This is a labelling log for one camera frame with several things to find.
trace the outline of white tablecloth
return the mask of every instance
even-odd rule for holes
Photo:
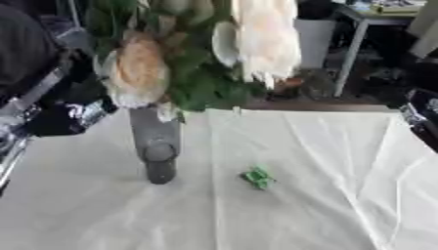
[[[238,178],[261,164],[266,191]],[[0,199],[2,250],[435,250],[438,156],[396,113],[209,110],[179,175],[144,181],[126,113],[37,140]]]

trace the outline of small green object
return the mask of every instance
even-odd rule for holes
[[[241,178],[261,190],[268,188],[269,183],[276,181],[258,166],[251,167],[249,171],[241,173]]]

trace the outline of tablecloth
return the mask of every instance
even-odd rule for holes
[[[120,111],[36,140],[0,199],[1,249],[426,250],[438,156],[397,113],[209,110],[183,126],[178,177],[149,184]],[[238,177],[263,166],[277,182]]]

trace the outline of metal bar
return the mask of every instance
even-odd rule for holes
[[[365,35],[367,34],[367,30],[369,27],[368,20],[362,20],[359,23],[358,28],[356,29],[356,33],[354,35],[353,42],[348,49],[348,53],[346,56],[346,60],[342,65],[342,69],[339,72],[339,76],[336,80],[336,90],[334,95],[336,97],[340,97],[345,87],[345,83],[347,82],[348,76],[350,75],[351,68],[353,67],[354,61],[358,56],[359,50],[361,49],[362,42],[364,41]]]
[[[19,139],[3,159],[3,162],[0,164],[0,187],[8,182],[12,171],[16,167],[19,160],[22,158],[29,141],[30,138]]]
[[[79,15],[77,14],[76,3],[74,0],[68,0],[71,16],[73,17],[73,23],[75,27],[80,27]]]

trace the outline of flower bouquet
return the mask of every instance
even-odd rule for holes
[[[295,0],[91,0],[94,67],[119,107],[242,106],[300,64]]]

